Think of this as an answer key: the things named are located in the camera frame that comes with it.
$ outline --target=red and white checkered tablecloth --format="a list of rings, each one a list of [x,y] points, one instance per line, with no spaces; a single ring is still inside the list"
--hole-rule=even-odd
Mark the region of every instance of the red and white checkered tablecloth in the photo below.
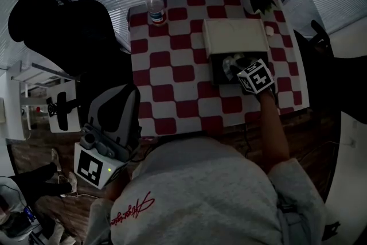
[[[145,5],[130,9],[142,136],[220,131],[259,117],[259,102],[243,95],[239,84],[211,85],[202,35],[202,22],[208,18],[261,18],[273,27],[268,58],[280,113],[303,108],[297,62],[279,5],[265,15],[247,13],[244,0],[166,0],[165,5],[167,23],[160,27],[152,25]]]

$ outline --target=wooden floor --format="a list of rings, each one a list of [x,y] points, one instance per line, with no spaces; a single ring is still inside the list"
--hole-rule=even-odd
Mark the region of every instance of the wooden floor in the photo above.
[[[296,157],[312,179],[325,200],[329,191],[337,155],[339,141],[340,113],[331,111],[312,112],[302,110],[282,117],[282,124],[288,138],[291,156]],[[247,139],[252,148],[248,158],[261,166],[261,136],[258,124],[247,125]],[[32,130],[30,138],[24,142],[11,142],[11,151],[19,173],[27,172],[50,161],[50,150],[56,148],[60,155],[63,172],[67,175],[73,170],[74,143],[81,137],[79,133],[53,134],[49,131],[47,120],[40,120],[38,128]],[[224,134],[216,137],[220,142],[235,147],[245,154],[248,145],[244,140],[244,126],[225,129]],[[79,194],[87,193],[101,197],[100,191],[78,178]],[[85,239],[89,207],[94,199],[87,196],[79,198],[45,196],[37,201],[36,209],[50,217],[56,217],[66,230],[80,243]]]

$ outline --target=shoe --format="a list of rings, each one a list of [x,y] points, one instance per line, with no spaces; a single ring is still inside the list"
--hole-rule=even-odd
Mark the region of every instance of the shoe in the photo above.
[[[68,182],[71,184],[72,190],[70,193],[76,192],[76,186],[77,186],[77,179],[73,172],[69,173]]]
[[[67,236],[66,239],[60,243],[60,245],[74,245],[75,242],[76,241],[73,237]]]
[[[58,160],[58,153],[55,148],[51,149],[51,162],[56,164],[58,172],[62,170],[60,161]]]

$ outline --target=black chair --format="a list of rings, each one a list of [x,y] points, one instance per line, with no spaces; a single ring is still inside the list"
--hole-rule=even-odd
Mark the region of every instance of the black chair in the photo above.
[[[56,0],[19,0],[10,13],[8,27],[14,41],[24,41],[70,76],[78,76],[81,83],[77,85],[77,104],[81,105],[82,125],[94,98],[107,89],[133,83],[131,55],[120,50],[110,15],[98,1],[59,5]],[[64,117],[62,125],[70,106],[64,101],[58,110]],[[111,106],[111,120],[119,113],[118,107]]]
[[[367,124],[367,56],[334,57],[327,33],[316,21],[311,26],[317,34],[310,41],[294,31],[306,74],[310,107],[334,107]]]
[[[53,61],[70,76],[119,58],[107,9],[98,1],[19,0],[8,21],[10,37]]]

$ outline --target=person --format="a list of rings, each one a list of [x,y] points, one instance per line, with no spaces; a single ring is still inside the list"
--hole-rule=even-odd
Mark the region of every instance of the person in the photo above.
[[[24,212],[28,205],[33,205],[45,195],[60,196],[76,192],[77,179],[72,172],[69,173],[67,183],[45,183],[61,171],[55,149],[51,150],[51,158],[50,164],[31,172],[0,177],[0,230],[9,238],[22,240],[32,231]]]
[[[290,158],[272,92],[259,100],[264,171],[211,138],[166,143],[91,205],[85,245],[320,244],[324,203]]]

